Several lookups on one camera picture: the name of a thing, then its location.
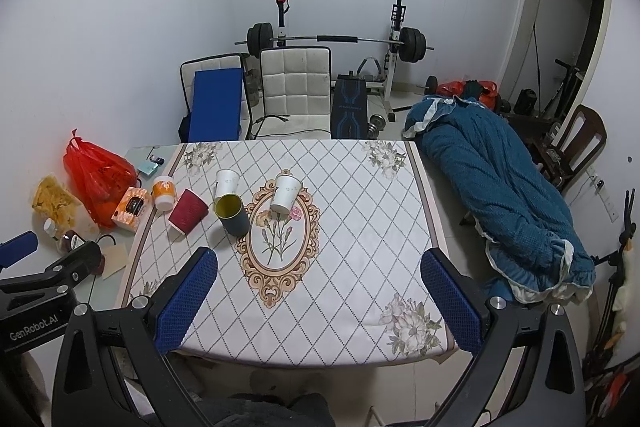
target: dark green cup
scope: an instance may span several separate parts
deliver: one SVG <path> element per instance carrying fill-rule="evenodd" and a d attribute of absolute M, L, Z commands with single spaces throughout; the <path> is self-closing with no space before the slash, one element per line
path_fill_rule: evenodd
<path fill-rule="evenodd" d="M 226 233 L 235 237 L 244 237 L 249 233 L 251 223 L 244 209 L 244 204 L 237 194 L 225 194 L 214 207 L 216 215 Z"/>

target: white paper cup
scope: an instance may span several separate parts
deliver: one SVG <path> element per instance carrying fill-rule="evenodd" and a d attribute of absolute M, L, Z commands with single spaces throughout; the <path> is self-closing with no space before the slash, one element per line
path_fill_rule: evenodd
<path fill-rule="evenodd" d="M 278 174 L 271 210 L 278 214 L 289 214 L 300 188 L 302 188 L 302 182 L 299 179 L 294 178 L 291 174 Z"/>
<path fill-rule="evenodd" d="M 216 174 L 216 193 L 213 200 L 218 201 L 222 196 L 235 194 L 240 181 L 240 174 L 230 169 L 222 169 Z"/>
<path fill-rule="evenodd" d="M 151 193 L 154 197 L 154 204 L 160 212 L 169 212 L 174 209 L 177 196 L 174 179 L 171 176 L 158 176 L 154 180 Z"/>

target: brown wooden chair back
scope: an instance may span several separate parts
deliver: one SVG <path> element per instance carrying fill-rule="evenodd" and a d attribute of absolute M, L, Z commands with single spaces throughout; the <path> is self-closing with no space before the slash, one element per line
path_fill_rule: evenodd
<path fill-rule="evenodd" d="M 569 134 L 574 128 L 575 121 L 580 115 L 584 117 L 584 122 L 582 122 L 582 126 L 580 127 L 578 133 L 574 136 L 574 139 L 572 139 L 571 142 L 569 142 L 569 144 L 564 147 L 564 143 L 568 139 Z M 569 126 L 567 126 L 556 147 L 562 150 L 562 152 L 564 153 L 564 158 L 569 164 L 571 164 L 574 158 L 577 158 L 584 152 L 584 150 L 589 146 L 595 136 L 600 136 L 600 141 L 584 158 L 584 160 L 580 162 L 580 165 L 572 168 L 575 176 L 578 176 L 583 171 L 583 169 L 587 168 L 587 166 L 593 161 L 595 155 L 605 146 L 607 142 L 607 131 L 604 128 L 604 122 L 602 121 L 602 118 L 600 118 L 600 115 L 591 107 L 586 107 L 585 105 L 580 104 L 575 108 L 575 111 L 569 122 Z"/>

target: oval floral medallion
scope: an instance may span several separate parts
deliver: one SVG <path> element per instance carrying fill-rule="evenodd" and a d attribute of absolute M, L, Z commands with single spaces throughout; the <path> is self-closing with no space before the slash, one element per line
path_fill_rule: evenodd
<path fill-rule="evenodd" d="M 288 216 L 270 210 L 275 180 L 267 181 L 246 207 L 251 229 L 238 239 L 240 267 L 267 308 L 290 292 L 318 254 L 320 210 L 303 187 Z"/>

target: power strip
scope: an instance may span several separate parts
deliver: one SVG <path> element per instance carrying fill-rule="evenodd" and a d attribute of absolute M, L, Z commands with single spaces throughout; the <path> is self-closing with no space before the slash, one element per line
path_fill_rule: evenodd
<path fill-rule="evenodd" d="M 613 204 L 613 200 L 609 196 L 609 191 L 605 185 L 605 182 L 598 173 L 593 165 L 587 167 L 586 173 L 591 180 L 591 185 L 593 185 L 596 189 L 596 194 L 600 196 L 602 200 L 602 204 L 604 204 L 604 208 L 607 209 L 607 214 L 609 214 L 609 219 L 611 222 L 615 222 L 616 219 L 620 217 L 618 211 L 616 210 L 615 204 Z"/>

